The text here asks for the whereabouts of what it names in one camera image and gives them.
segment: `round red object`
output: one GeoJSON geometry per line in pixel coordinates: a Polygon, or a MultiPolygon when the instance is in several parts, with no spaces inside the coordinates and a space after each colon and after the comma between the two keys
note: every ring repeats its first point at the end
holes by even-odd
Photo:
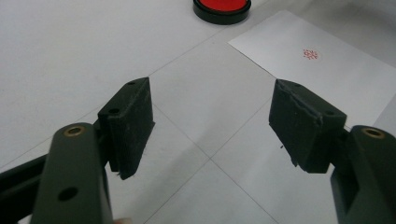
{"type": "Polygon", "coordinates": [[[200,0],[205,7],[216,11],[236,11],[247,4],[247,0],[200,0]]]}

